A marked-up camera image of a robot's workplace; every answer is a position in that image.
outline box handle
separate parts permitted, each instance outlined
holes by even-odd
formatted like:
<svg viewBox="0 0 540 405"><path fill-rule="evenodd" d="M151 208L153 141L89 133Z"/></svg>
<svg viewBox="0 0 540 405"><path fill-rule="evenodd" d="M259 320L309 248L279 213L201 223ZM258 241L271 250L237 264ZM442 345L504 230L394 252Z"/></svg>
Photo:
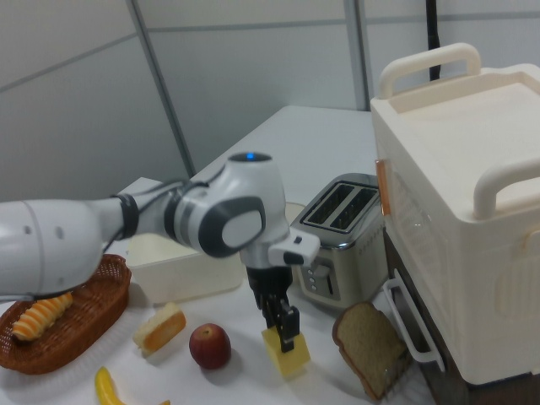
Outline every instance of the box handle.
<svg viewBox="0 0 540 405"><path fill-rule="evenodd" d="M473 214L476 219L489 219L495 214L497 193L510 184L540 177L540 158L509 161L493 166L483 173L473 194Z"/></svg>
<svg viewBox="0 0 540 405"><path fill-rule="evenodd" d="M424 320L422 319L422 316L420 315L419 310L416 308L416 305L413 302L413 298L411 297L411 294L408 292L407 287L405 287L405 283L403 282L401 278L401 275L396 269L395 269L395 274L396 274L396 278L391 278L387 280L383 284L382 289L385 292L385 296L386 296L386 299L388 300L388 304L390 304L391 311L396 317L397 325L399 326L399 330L402 333L403 340L405 340L405 344L407 344L408 351L413 356L413 359L415 359L419 363L429 363L430 361L436 361L437 364L439 365L440 371L444 373L446 368L445 368L445 364L442 361L442 357L440 356L439 350L435 346L435 342L433 341L433 338L429 334L428 328L425 326ZM409 309L413 313L414 319L420 326L420 330L422 331L422 334L424 335L425 341L429 345L429 348L430 348L429 352L421 353L414 347L413 340L408 334L407 328L405 327L405 323L403 323L403 319L401 315L399 315L399 312L397 311L397 308L396 308L396 304L394 303L394 300L392 299L391 289L400 289L402 291L403 297L405 298L405 301L407 302Z"/></svg>
<svg viewBox="0 0 540 405"><path fill-rule="evenodd" d="M480 74L480 54L472 45L457 43L442 46L431 51L420 52L410 57L402 57L390 62L382 71L379 80L379 99L387 100L394 95L394 82L408 74L419 70L442 65L444 63L465 60L467 74L474 76Z"/></svg>

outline banana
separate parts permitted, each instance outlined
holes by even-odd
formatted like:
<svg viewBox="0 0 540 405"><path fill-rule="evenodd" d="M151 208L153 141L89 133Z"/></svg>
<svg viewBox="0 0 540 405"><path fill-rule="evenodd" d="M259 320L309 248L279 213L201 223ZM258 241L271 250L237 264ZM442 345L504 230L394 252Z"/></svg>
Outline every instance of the banana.
<svg viewBox="0 0 540 405"><path fill-rule="evenodd" d="M116 396L111 373L105 367L101 367L95 373L95 392L101 405L126 405ZM170 405L170 401L162 402L160 405Z"/></svg>

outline red apple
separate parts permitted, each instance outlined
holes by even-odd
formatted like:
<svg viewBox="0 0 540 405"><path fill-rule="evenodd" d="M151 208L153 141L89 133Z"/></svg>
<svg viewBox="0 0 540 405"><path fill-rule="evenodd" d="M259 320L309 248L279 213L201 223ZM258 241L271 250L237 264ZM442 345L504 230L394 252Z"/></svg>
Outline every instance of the red apple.
<svg viewBox="0 0 540 405"><path fill-rule="evenodd" d="M205 323L195 329L189 338L189 351L202 368L214 370L223 367L230 359L230 340L225 330Z"/></svg>

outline toaster slot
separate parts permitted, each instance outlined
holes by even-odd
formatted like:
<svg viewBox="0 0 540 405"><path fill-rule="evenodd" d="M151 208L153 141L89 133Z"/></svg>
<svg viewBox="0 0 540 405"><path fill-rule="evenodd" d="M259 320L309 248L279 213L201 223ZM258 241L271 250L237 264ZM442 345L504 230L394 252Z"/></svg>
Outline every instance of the toaster slot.
<svg viewBox="0 0 540 405"><path fill-rule="evenodd" d="M332 192L329 193L329 196L324 203L310 216L308 221L313 224L324 224L328 217L336 211L336 208L339 207L343 200L345 200L353 190L353 186L338 184Z"/></svg>
<svg viewBox="0 0 540 405"><path fill-rule="evenodd" d="M351 200L348 206L330 224L332 228L346 230L356 219L359 213L370 203L371 198L377 193L376 190L362 188Z"/></svg>
<svg viewBox="0 0 540 405"><path fill-rule="evenodd" d="M376 187L340 181L319 199L301 223L347 234L360 221L378 196L379 190Z"/></svg>

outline gray wall seam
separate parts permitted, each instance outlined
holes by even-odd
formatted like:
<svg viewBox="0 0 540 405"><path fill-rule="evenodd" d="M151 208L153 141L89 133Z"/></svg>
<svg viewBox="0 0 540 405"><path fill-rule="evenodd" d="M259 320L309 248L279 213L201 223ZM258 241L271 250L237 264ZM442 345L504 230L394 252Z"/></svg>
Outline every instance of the gray wall seam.
<svg viewBox="0 0 540 405"><path fill-rule="evenodd" d="M367 111L370 108L370 97L368 95L356 0L343 0L343 7L347 20L348 47L351 54L356 107L357 110Z"/></svg>
<svg viewBox="0 0 540 405"><path fill-rule="evenodd" d="M437 19L439 21L489 21L489 20L498 20L498 19L540 19L540 11L440 14ZM425 15L410 15L410 16L399 16L399 17L372 17L372 18L366 19L367 24L402 24L402 23L423 23L423 22L425 22Z"/></svg>
<svg viewBox="0 0 540 405"><path fill-rule="evenodd" d="M184 133L181 130L181 125L178 120L178 115L176 114L175 107L172 104L172 99L170 98L169 90L165 84L165 79L159 67L158 58L155 55L154 48L149 37L149 31L146 28L144 23L143 15L140 7L138 6L137 0L126 0L127 8L132 16L133 23L137 30L138 38L141 42L141 46L146 56L150 72L154 78L156 89L158 90L159 97L161 98L161 104L169 120L170 129L173 132L173 136L176 140L176 146L180 151L182 157L182 163L186 167L187 174L189 177L193 177L197 172L195 171L195 165L193 164L193 159L189 153L189 148L187 146L186 138Z"/></svg>
<svg viewBox="0 0 540 405"><path fill-rule="evenodd" d="M375 97L373 72L371 71L370 42L368 40L368 30L365 12L365 0L355 1L355 13L359 24L360 55L364 64L365 91L367 93L367 111L371 111L371 99Z"/></svg>
<svg viewBox="0 0 540 405"><path fill-rule="evenodd" d="M136 36L137 36L137 33L134 32L133 34L123 36L122 38L118 38L117 40L113 40L111 42L107 42L106 44L102 46L98 46L97 48L91 49L90 51L83 52L75 57L70 57L69 59L66 59L65 61L56 63L50 67L46 67L45 69L41 69L39 72L29 74L28 76L24 76L23 78L18 78L17 80L0 87L0 93L3 93L4 91L8 91L14 87L20 86L21 84L28 83L30 80L34 80L35 78L39 78L45 74L54 72L55 70L58 70L60 68L64 68L67 65L70 65L74 62L78 62L81 59L85 59L86 57L90 57L98 52L104 51L105 49L121 44L122 42L129 41L132 38L135 38Z"/></svg>
<svg viewBox="0 0 540 405"><path fill-rule="evenodd" d="M232 31L232 30L264 30L272 28L315 27L323 25L346 24L346 19L321 19L317 21L290 21L283 23L257 24L225 24L225 25L194 25L177 27L147 28L148 32L189 32L189 31Z"/></svg>

